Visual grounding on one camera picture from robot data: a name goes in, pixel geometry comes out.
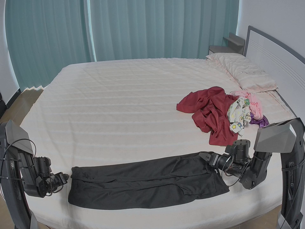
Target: white printed garment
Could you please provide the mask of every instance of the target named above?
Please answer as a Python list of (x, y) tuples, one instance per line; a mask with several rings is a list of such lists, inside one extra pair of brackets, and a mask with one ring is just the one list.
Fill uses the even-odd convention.
[(240, 97), (228, 109), (230, 129), (234, 133), (238, 132), (240, 136), (244, 133), (244, 126), (251, 121), (249, 106), (249, 99)]

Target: clothing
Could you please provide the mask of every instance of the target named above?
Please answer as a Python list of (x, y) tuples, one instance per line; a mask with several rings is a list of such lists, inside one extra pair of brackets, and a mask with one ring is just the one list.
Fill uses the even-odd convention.
[(70, 204), (92, 209), (161, 208), (229, 191), (199, 153), (142, 162), (73, 167)]
[(177, 110), (194, 113), (192, 118), (202, 132), (210, 132), (210, 145), (232, 145), (238, 134), (231, 132), (227, 110), (237, 97), (227, 95), (219, 86), (189, 93), (180, 103)]
[(250, 111), (253, 113), (255, 120), (261, 120), (263, 118), (263, 106), (262, 102), (253, 93), (247, 91), (234, 91), (230, 93), (236, 97), (245, 97), (250, 100)]
[(262, 118), (261, 120), (255, 120), (255, 119), (252, 119), (253, 114), (250, 113), (250, 115), (251, 115), (250, 124), (257, 124), (257, 125), (260, 126), (260, 128), (261, 128), (261, 127), (264, 127), (264, 126), (266, 126), (266, 125), (269, 125), (269, 120), (267, 119), (266, 116), (263, 116), (263, 118)]
[(244, 126), (251, 121), (249, 105), (249, 99), (240, 97), (231, 104), (227, 112), (231, 131), (240, 136), (244, 133)]

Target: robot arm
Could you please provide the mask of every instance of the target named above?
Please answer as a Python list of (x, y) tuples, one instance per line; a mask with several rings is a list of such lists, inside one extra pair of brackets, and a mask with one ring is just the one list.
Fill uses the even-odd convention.
[(228, 145), (227, 154), (208, 152), (200, 156), (211, 166), (238, 177), (244, 188), (253, 189), (265, 180), (272, 153), (281, 153), (283, 198), (277, 229), (297, 229), (303, 217), (300, 211), (305, 181), (304, 130), (300, 118), (259, 128), (252, 159), (249, 158), (249, 140), (237, 140)]
[(11, 120), (0, 124), (0, 165), (1, 187), (15, 228), (38, 229), (24, 192), (34, 197), (50, 196), (67, 183), (69, 176), (51, 173), (49, 158), (34, 157), (28, 133)]

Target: mattress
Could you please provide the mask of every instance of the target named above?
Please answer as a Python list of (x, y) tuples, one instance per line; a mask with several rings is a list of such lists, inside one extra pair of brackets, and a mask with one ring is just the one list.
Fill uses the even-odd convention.
[[(137, 162), (199, 151), (224, 153), (208, 144), (192, 114), (176, 111), (191, 91), (212, 86), (240, 90), (208, 59), (129, 59), (69, 65), (55, 77), (21, 127), (51, 159), (54, 173), (73, 166)], [(275, 91), (257, 93), (270, 122), (294, 118)], [(252, 144), (258, 125), (245, 127)], [(224, 177), (227, 184), (235, 177)], [(38, 221), (57, 229), (227, 228), (281, 204), (280, 155), (273, 154), (267, 178), (252, 190), (240, 183), (230, 192), (188, 204), (155, 209), (94, 210), (68, 203), (68, 185), (51, 197), (27, 196)]]

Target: wall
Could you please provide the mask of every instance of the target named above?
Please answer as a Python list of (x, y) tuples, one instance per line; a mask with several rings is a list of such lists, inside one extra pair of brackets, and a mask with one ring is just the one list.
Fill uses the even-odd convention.
[(237, 35), (264, 31), (305, 57), (305, 0), (240, 0)]
[(19, 89), (19, 85), (12, 67), (5, 33), (5, 1), (0, 0), (0, 93), (4, 102), (7, 102)]

